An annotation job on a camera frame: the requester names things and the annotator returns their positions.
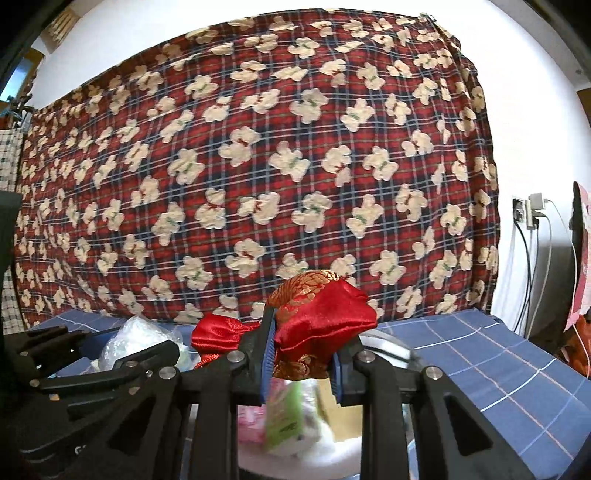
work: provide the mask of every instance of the white cable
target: white cable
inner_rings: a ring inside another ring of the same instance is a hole
[[[548,280],[548,273],[550,272],[550,261],[552,260],[552,224],[550,223],[550,219],[546,217],[546,215],[541,214],[542,218],[548,220],[548,231],[550,232],[550,250],[548,251],[548,261],[546,262],[546,272],[544,273],[544,281],[542,282],[542,289],[540,290],[540,296],[538,296],[538,303],[535,304],[534,314],[531,316],[530,326],[527,329],[527,335],[525,338],[529,339],[531,335],[531,329],[534,327],[535,316],[538,313],[538,309],[540,308],[540,303],[542,302],[542,296],[544,295],[544,290],[546,288],[546,281]]]
[[[564,222],[562,215],[558,211],[556,204],[552,200],[548,200],[548,199],[544,199],[544,200],[546,200],[546,202],[549,202],[554,206],[554,210],[556,210],[556,213],[558,213],[558,216],[560,217],[560,222],[562,222],[562,226],[564,227],[564,230],[566,231],[566,235],[569,237],[570,246],[573,248],[574,285],[573,285],[573,300],[571,301],[570,305],[571,305],[571,308],[574,309],[574,297],[575,297],[575,294],[577,293],[577,284],[579,283],[579,275],[578,275],[578,270],[579,270],[578,267],[579,266],[577,265],[577,252],[574,249],[573,236],[570,234],[570,230],[566,226],[566,223]],[[585,344],[583,343],[583,339],[581,338],[581,335],[579,334],[579,331],[577,330],[576,323],[575,323],[575,325],[573,325],[573,328],[574,328],[574,332],[577,334],[577,337],[579,338],[579,342],[581,342],[581,347],[583,347],[583,352],[585,354],[585,357],[587,358],[587,375],[586,375],[586,377],[589,378],[589,369],[591,368],[591,362],[589,361],[589,353],[587,352],[587,348],[585,347]]]

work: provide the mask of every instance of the checkered cloth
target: checkered cloth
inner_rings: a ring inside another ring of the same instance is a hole
[[[0,190],[14,192],[22,138],[23,134],[20,130],[0,130]],[[2,330],[4,333],[24,330],[10,268],[4,274],[2,284]]]
[[[257,319],[309,268],[359,286],[379,321],[486,310],[498,186],[476,74],[432,18],[347,9],[133,56],[34,115],[23,314]]]
[[[101,331],[124,320],[77,310],[41,327]],[[172,328],[169,323],[161,324]],[[190,345],[192,326],[177,326]],[[378,326],[438,365],[480,408],[538,479],[560,476],[591,433],[591,381],[478,310]],[[60,375],[88,371],[81,359]],[[414,444],[411,469],[417,473]]]

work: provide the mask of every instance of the clear plastic bag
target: clear plastic bag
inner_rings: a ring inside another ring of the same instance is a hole
[[[199,354],[190,352],[189,347],[183,344],[183,337],[179,332],[168,332],[155,323],[135,316],[127,320],[107,342],[98,359],[98,370],[111,370],[119,358],[141,352],[166,340],[172,340],[178,346],[178,362],[175,367],[181,372],[191,370],[199,363]]]

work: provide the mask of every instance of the pink package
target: pink package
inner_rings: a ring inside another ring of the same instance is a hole
[[[242,443],[265,442],[265,406],[246,407],[238,405],[238,441]]]

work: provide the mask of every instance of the blue gripper pad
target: blue gripper pad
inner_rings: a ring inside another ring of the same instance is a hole
[[[340,404],[343,397],[343,385],[339,357],[336,353],[333,353],[332,363],[330,364],[330,388],[335,396],[336,402]]]
[[[261,402],[265,403],[271,388],[271,378],[273,378],[273,369],[275,368],[275,316],[269,325],[269,334],[267,344],[265,345],[265,355],[262,358],[261,366]]]

